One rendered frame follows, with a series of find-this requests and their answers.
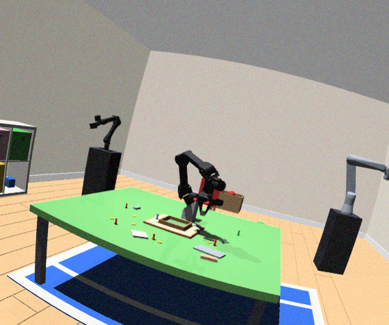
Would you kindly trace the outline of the tan rectangular block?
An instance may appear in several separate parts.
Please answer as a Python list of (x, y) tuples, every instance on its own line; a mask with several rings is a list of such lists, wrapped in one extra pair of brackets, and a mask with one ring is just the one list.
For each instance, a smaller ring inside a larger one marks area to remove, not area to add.
[(207, 255), (204, 255), (204, 254), (201, 254), (200, 258), (204, 259), (204, 260), (212, 261), (214, 263), (216, 263), (216, 261), (217, 261), (217, 258), (212, 257), (212, 256), (207, 256)]

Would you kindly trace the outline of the ring of pale arrow squares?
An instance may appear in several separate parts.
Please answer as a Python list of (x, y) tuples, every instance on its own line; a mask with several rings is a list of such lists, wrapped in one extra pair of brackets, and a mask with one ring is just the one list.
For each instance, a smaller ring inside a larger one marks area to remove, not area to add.
[[(156, 223), (157, 221), (158, 221), (158, 223)], [(157, 225), (157, 226), (160, 226), (160, 227), (172, 230), (172, 231), (176, 231), (176, 232), (188, 235), (188, 236), (191, 236), (193, 233), (196, 233), (199, 229), (201, 229), (203, 227), (200, 225), (193, 224), (192, 222), (185, 221), (185, 220), (180, 219), (178, 217), (174, 217), (171, 215), (164, 215), (164, 214), (160, 215), (158, 217), (158, 219), (156, 219), (156, 217), (154, 217), (154, 218), (147, 220), (146, 222), (149, 222), (151, 224), (154, 224), (154, 225)], [(164, 226), (163, 224), (166, 226)], [(185, 229), (189, 228), (192, 225), (193, 225), (192, 228), (188, 229), (186, 232), (183, 232)], [(172, 228), (170, 228), (168, 226), (170, 226)], [(176, 228), (176, 229), (174, 229), (174, 228)], [(179, 230), (181, 230), (181, 231), (179, 231)]]

